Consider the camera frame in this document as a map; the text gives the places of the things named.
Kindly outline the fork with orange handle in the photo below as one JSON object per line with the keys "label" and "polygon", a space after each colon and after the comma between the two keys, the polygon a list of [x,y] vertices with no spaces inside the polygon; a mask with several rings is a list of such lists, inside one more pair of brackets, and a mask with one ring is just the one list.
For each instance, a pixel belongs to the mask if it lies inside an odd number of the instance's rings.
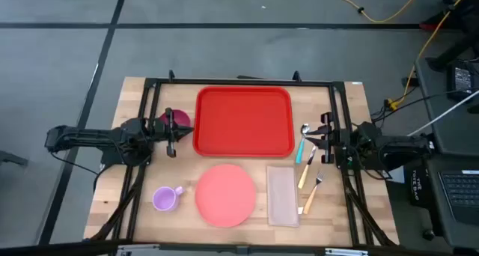
{"label": "fork with orange handle", "polygon": [[314,185],[313,189],[311,190],[310,195],[308,196],[308,200],[306,201],[305,206],[303,207],[303,211],[302,211],[303,214],[308,214],[309,213],[309,210],[311,209],[311,205],[312,205],[312,202],[314,200],[314,196],[316,194],[316,191],[317,191],[319,185],[323,182],[324,176],[325,176],[324,171],[319,171],[318,172],[318,174],[316,176],[316,179],[315,179],[315,185]]}

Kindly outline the black aluminium table frame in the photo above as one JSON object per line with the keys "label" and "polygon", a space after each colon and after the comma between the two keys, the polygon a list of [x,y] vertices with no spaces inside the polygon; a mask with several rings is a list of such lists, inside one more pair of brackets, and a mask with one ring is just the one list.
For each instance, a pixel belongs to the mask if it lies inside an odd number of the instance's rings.
{"label": "black aluminium table frame", "polygon": [[[291,97],[293,123],[317,126],[324,112],[338,116],[342,127],[367,121],[369,109],[364,87],[354,82],[267,81],[262,79],[163,79],[158,96],[158,109],[168,107],[195,114],[198,92],[207,86],[278,86]],[[165,145],[158,144],[146,175],[135,211],[128,207],[123,215],[120,237],[132,237],[134,243],[146,243],[161,250],[232,252],[239,256],[254,253],[321,253],[326,247],[352,248],[354,242],[365,244],[366,232],[358,209],[346,199],[343,178],[335,165],[324,165],[315,159],[310,172],[324,171],[326,180],[316,191],[308,214],[297,228],[274,227],[267,221],[266,168],[270,165],[290,167],[293,156],[279,158],[231,159],[253,178],[257,201],[251,217],[233,228],[216,228],[204,222],[196,207],[194,188],[201,174],[218,165],[218,157],[197,154],[192,138],[177,145],[177,156],[169,158]],[[154,192],[162,187],[182,186],[177,208],[170,212],[154,208]]]}

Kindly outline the red plastic tray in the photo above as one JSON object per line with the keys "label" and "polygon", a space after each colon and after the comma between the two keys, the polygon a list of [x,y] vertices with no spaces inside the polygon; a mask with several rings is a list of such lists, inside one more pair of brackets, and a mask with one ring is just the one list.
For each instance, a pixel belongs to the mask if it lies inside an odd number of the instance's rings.
{"label": "red plastic tray", "polygon": [[289,92],[267,86],[202,88],[192,144],[202,156],[289,156],[295,147]]}

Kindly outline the grey side table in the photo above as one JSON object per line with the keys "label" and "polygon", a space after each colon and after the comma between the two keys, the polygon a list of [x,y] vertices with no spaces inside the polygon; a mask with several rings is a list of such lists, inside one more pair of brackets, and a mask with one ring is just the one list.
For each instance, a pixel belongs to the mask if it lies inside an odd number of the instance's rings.
{"label": "grey side table", "polygon": [[443,237],[454,248],[479,249],[479,227],[454,219],[439,179],[440,171],[479,170],[479,89],[456,102],[445,94],[447,67],[433,70],[422,58],[416,71],[438,152],[427,161],[427,168]]}

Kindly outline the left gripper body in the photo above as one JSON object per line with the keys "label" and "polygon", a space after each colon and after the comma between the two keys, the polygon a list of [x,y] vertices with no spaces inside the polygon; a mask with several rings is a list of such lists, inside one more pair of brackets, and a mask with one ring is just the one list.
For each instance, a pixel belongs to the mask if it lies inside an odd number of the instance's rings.
{"label": "left gripper body", "polygon": [[165,109],[165,116],[167,123],[163,122],[160,118],[155,118],[150,121],[150,138],[153,141],[167,141],[166,153],[169,157],[175,158],[176,150],[174,148],[174,113],[171,108]]}

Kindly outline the black tote bag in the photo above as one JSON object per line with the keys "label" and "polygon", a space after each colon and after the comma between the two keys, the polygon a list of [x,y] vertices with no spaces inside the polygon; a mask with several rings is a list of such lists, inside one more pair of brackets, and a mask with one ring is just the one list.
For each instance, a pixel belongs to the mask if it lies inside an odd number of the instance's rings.
{"label": "black tote bag", "polygon": [[406,169],[405,184],[409,203],[412,206],[427,209],[432,198],[427,169],[424,166]]}

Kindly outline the lilac plastic mug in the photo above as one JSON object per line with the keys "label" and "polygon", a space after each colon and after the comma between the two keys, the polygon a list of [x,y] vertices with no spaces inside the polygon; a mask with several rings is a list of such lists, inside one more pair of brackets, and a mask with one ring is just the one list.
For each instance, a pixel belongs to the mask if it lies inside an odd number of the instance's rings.
{"label": "lilac plastic mug", "polygon": [[156,210],[170,212],[177,208],[180,202],[180,196],[185,192],[182,186],[171,188],[162,186],[158,188],[152,198],[153,206]]}

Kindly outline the knife with pale yellow handle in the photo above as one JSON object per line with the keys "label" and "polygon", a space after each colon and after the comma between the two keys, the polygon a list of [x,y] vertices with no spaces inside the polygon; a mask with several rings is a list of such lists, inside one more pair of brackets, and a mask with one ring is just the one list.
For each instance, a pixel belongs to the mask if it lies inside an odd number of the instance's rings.
{"label": "knife with pale yellow handle", "polygon": [[310,165],[311,165],[311,163],[314,159],[316,150],[317,150],[317,146],[313,146],[312,149],[311,149],[310,155],[308,157],[308,161],[306,163],[306,166],[303,169],[302,175],[301,175],[301,177],[299,179],[299,182],[298,182],[298,185],[297,185],[297,187],[299,189],[301,189],[305,184],[305,180],[306,180],[306,177],[308,175],[308,169],[309,169],[309,167],[310,167]]}

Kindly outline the dark metal stand foot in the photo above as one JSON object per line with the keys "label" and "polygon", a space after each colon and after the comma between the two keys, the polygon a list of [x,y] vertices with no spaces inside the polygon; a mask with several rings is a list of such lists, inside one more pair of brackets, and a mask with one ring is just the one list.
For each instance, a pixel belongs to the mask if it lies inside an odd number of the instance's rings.
{"label": "dark metal stand foot", "polygon": [[0,165],[4,162],[11,162],[13,164],[26,166],[28,164],[28,160],[24,159],[20,156],[16,156],[12,153],[5,152],[0,150]]}

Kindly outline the person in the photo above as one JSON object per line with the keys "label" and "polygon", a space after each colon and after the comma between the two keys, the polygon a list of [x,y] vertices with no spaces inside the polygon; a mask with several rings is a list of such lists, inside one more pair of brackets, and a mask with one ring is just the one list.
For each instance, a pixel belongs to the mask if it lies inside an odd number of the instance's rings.
{"label": "person", "polygon": [[435,31],[437,28],[459,29],[464,37],[435,58],[427,58],[431,69],[445,69],[467,49],[479,58],[479,0],[442,0],[444,9],[420,23],[420,28]]}

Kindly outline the beige cloth napkin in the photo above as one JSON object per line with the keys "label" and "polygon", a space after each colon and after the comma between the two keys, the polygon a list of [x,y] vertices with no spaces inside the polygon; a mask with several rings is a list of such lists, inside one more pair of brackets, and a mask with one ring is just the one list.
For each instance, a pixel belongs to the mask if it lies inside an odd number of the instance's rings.
{"label": "beige cloth napkin", "polygon": [[295,171],[291,167],[266,168],[267,212],[271,226],[299,227]]}

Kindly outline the black power brick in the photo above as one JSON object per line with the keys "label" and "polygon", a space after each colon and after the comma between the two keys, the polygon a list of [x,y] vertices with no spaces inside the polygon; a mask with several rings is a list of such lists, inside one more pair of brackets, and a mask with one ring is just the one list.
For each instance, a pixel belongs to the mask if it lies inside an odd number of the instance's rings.
{"label": "black power brick", "polygon": [[479,71],[471,62],[455,61],[446,72],[446,89],[449,100],[459,102],[479,89]]}

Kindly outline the dark laptop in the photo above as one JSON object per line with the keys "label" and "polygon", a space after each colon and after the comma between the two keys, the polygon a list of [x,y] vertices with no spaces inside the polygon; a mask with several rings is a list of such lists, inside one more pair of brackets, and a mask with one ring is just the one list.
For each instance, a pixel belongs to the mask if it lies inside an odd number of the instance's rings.
{"label": "dark laptop", "polygon": [[479,227],[479,170],[440,171],[439,179],[454,219]]}

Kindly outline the salmon pink round plate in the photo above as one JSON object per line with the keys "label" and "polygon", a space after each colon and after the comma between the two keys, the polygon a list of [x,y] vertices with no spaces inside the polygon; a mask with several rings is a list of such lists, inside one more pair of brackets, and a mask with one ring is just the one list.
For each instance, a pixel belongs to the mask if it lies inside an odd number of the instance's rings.
{"label": "salmon pink round plate", "polygon": [[223,164],[208,169],[195,187],[195,204],[202,219],[217,228],[243,223],[254,211],[256,187],[238,165]]}

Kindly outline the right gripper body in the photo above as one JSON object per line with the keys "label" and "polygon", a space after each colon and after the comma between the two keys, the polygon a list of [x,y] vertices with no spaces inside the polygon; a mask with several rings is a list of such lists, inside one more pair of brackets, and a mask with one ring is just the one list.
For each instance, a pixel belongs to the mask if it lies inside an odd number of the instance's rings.
{"label": "right gripper body", "polygon": [[346,147],[350,143],[350,134],[347,129],[334,129],[332,123],[334,122],[331,112],[321,114],[321,126],[322,136],[325,144],[323,149],[325,153],[321,156],[321,162],[325,164],[332,164],[335,162],[335,158],[332,156],[333,147]]}

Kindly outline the spoon with teal handle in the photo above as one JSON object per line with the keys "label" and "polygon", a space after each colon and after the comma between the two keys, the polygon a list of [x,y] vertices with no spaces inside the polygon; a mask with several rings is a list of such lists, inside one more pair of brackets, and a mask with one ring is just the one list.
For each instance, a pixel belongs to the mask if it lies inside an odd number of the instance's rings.
{"label": "spoon with teal handle", "polygon": [[302,154],[305,146],[305,136],[306,133],[310,130],[310,126],[308,124],[303,124],[301,127],[301,140],[299,143],[299,147],[296,152],[296,159],[295,163],[300,164],[302,162]]}

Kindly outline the magenta plastic bowl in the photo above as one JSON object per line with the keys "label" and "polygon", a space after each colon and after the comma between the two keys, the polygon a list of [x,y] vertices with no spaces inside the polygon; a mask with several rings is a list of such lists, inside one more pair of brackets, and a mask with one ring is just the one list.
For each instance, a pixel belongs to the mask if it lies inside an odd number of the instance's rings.
{"label": "magenta plastic bowl", "polygon": [[[182,110],[179,109],[173,109],[172,110],[173,116],[174,116],[174,122],[179,125],[179,126],[184,126],[184,127],[190,127],[191,126],[191,120],[189,116]],[[165,124],[168,122],[166,113],[163,113],[159,119],[164,122]]]}

